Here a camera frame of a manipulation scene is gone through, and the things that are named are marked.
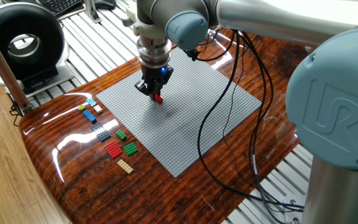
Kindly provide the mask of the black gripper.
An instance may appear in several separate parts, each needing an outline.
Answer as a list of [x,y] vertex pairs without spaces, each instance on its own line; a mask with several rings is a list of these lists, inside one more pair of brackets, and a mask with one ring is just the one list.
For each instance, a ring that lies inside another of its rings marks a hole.
[[154,93],[160,95],[161,89],[168,83],[172,73],[173,68],[169,65],[159,68],[142,66],[142,79],[134,86],[141,93],[154,100]]

